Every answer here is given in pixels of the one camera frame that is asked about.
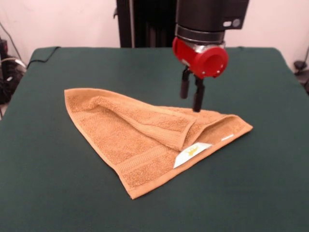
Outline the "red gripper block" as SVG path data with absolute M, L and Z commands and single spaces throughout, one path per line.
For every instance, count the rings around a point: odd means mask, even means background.
M 200 112 L 205 92 L 203 79 L 206 77 L 218 77 L 228 64 L 228 54 L 224 47 L 218 45 L 196 45 L 174 38 L 172 50 L 176 58 L 186 65 L 182 73 L 180 97 L 186 99 L 189 89 L 189 76 L 191 72 L 197 76 L 195 85 L 193 111 Z

